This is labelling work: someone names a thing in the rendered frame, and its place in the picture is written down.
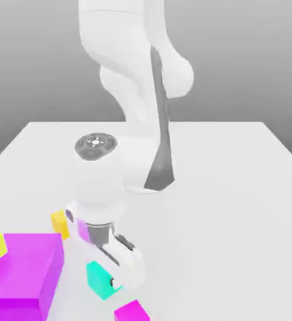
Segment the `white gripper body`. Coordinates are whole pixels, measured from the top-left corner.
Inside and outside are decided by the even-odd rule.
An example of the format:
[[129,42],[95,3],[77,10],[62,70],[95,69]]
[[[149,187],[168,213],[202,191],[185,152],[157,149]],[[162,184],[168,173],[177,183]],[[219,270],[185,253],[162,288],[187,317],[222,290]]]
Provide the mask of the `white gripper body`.
[[93,246],[94,259],[110,274],[110,285],[138,288],[145,279],[143,256],[140,250],[124,235],[111,234],[103,246]]

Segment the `small teal cube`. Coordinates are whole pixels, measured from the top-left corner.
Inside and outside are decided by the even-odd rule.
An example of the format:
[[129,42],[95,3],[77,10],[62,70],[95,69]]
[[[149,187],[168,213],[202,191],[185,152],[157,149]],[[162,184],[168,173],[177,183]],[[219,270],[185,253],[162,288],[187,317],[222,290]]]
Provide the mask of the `small teal cube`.
[[115,283],[114,277],[97,261],[86,265],[86,277],[89,287],[102,299],[106,300],[123,287]]

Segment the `small magenta cube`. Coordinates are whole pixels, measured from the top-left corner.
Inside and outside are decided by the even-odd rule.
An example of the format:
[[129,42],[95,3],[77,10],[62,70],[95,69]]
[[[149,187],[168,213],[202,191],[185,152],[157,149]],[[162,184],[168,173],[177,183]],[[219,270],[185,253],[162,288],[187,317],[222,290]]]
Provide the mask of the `small magenta cube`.
[[114,311],[115,321],[150,321],[150,316],[138,300],[127,303]]

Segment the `small orange cube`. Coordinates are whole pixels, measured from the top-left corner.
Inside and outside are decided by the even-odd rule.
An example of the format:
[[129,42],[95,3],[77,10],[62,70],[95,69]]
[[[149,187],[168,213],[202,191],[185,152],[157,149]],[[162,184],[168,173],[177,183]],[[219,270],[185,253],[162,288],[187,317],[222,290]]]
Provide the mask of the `small orange cube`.
[[51,214],[51,222],[54,232],[59,233],[62,239],[70,237],[67,218],[63,209]]

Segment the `large magenta box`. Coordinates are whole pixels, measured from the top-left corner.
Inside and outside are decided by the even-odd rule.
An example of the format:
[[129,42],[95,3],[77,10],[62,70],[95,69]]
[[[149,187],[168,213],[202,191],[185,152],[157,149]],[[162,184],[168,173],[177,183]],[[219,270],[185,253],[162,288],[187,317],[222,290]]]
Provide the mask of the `large magenta box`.
[[57,233],[5,233],[0,321],[46,321],[65,262]]

